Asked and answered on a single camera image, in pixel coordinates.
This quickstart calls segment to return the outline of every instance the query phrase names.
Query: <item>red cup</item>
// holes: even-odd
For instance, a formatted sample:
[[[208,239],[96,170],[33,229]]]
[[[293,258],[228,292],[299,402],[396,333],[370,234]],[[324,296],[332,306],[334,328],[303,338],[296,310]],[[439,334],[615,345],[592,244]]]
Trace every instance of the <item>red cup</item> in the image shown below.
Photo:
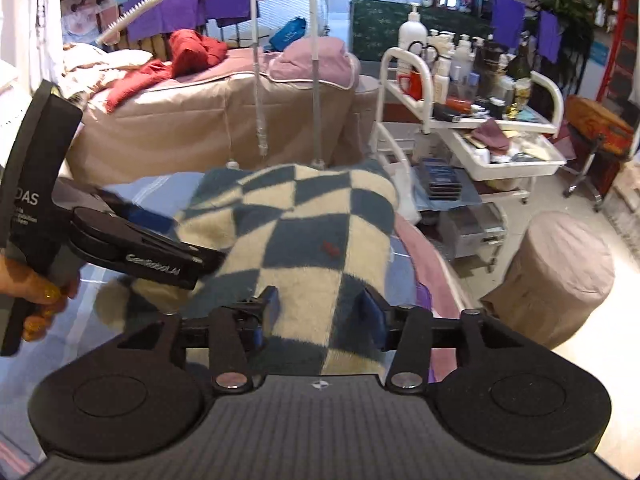
[[[420,73],[416,70],[411,70],[409,74],[400,74],[398,76],[398,86],[402,93],[416,101],[422,99],[422,79],[420,78]]]

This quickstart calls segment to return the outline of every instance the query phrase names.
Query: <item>checkered blanket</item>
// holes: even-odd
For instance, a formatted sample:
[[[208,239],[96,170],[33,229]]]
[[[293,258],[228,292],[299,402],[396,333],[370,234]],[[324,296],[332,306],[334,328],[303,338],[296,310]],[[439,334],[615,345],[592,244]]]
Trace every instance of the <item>checkered blanket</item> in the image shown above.
[[[175,236],[228,250],[220,270],[193,292],[135,280],[129,294],[122,282],[111,284],[95,309],[117,326],[140,312],[142,297],[162,312],[201,317],[274,285],[280,318],[267,348],[252,359],[255,372],[379,373],[381,356],[354,300],[365,283],[384,294],[396,200],[372,160],[337,171],[297,165],[213,170],[178,214]]]

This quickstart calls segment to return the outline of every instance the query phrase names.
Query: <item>tile floor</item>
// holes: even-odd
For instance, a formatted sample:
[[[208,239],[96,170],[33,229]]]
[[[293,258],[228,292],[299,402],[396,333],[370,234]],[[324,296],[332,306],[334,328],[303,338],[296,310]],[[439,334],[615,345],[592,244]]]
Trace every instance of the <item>tile floor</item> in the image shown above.
[[[459,260],[454,268],[473,298],[480,298],[501,281],[520,245],[529,219],[540,211],[565,211],[584,221],[609,245],[615,260],[616,281],[605,302],[587,323],[556,352],[596,376],[612,400],[612,415],[598,455],[627,478],[640,474],[640,267],[603,213],[593,211],[588,195],[562,196],[567,176],[562,171],[540,178],[527,205],[503,204],[509,234],[492,274],[472,268],[477,262]]]

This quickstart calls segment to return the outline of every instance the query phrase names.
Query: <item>green chalkboard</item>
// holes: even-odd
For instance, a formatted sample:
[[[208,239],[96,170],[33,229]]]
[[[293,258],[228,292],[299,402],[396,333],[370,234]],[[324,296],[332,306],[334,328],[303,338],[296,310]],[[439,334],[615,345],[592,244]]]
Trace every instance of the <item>green chalkboard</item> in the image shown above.
[[[351,0],[350,51],[361,61],[380,61],[385,50],[398,46],[398,29],[406,19],[411,6],[381,0]],[[486,38],[491,33],[487,20],[471,14],[443,7],[420,7],[424,26],[448,30],[470,37]]]

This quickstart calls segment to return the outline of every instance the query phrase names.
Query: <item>gray ribbed surface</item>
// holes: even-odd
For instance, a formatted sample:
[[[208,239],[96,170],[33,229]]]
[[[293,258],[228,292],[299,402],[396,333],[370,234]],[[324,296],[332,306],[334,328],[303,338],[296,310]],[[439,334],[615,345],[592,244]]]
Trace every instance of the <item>gray ribbed surface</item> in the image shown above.
[[[219,400],[185,441],[154,457],[85,465],[53,457],[30,480],[614,480],[593,456],[556,466],[500,462],[447,434],[427,404],[374,376],[270,376]]]

